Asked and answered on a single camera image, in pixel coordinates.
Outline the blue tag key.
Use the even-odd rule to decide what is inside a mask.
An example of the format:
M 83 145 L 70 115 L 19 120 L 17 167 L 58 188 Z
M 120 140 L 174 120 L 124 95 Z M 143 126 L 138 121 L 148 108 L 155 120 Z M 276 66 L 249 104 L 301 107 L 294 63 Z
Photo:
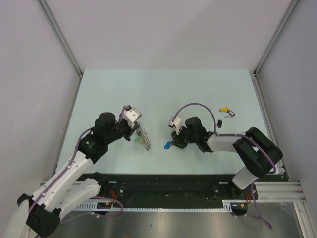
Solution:
M 172 142 L 169 141 L 169 142 L 167 142 L 167 143 L 164 145 L 164 149 L 165 149 L 165 150 L 168 150 L 171 146 L 172 146 Z

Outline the metal keyring holder disc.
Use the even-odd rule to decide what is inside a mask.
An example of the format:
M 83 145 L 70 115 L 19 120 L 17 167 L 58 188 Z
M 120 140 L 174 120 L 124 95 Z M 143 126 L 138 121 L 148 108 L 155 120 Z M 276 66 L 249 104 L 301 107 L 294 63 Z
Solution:
M 140 122 L 136 122 L 136 125 L 138 127 L 136 129 L 137 137 L 139 136 L 141 138 L 140 141 L 138 141 L 138 142 L 144 146 L 146 151 L 150 151 L 151 142 L 150 142 L 150 139 L 148 137 L 147 131 L 142 127 L 142 124 Z

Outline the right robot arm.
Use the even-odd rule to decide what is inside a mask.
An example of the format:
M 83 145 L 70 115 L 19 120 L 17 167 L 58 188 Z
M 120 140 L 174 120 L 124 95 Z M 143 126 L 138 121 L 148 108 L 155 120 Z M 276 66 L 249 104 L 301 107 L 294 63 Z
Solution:
M 276 172 L 276 164 L 283 158 L 282 151 L 258 128 L 252 127 L 242 134 L 217 134 L 207 131 L 198 117 L 183 121 L 172 117 L 169 127 L 173 128 L 172 141 L 165 149 L 176 146 L 184 149 L 195 144 L 200 151 L 237 153 L 244 167 L 233 177 L 229 185 L 229 195 L 240 199 L 246 194 L 246 188 L 270 172 Z

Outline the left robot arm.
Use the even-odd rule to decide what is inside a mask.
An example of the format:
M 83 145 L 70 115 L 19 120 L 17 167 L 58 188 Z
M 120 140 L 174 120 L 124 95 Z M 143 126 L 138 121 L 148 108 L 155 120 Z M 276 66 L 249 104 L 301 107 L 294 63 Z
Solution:
M 46 238 L 76 206 L 95 196 L 106 197 L 108 179 L 99 173 L 86 179 L 78 189 L 69 188 L 108 151 L 111 143 L 122 138 L 130 141 L 139 128 L 137 121 L 141 116 L 135 107 L 123 108 L 118 119 L 113 113 L 101 113 L 94 126 L 80 135 L 72 157 L 61 169 L 31 195 L 24 193 L 18 198 L 18 205 L 28 202 L 22 228 Z

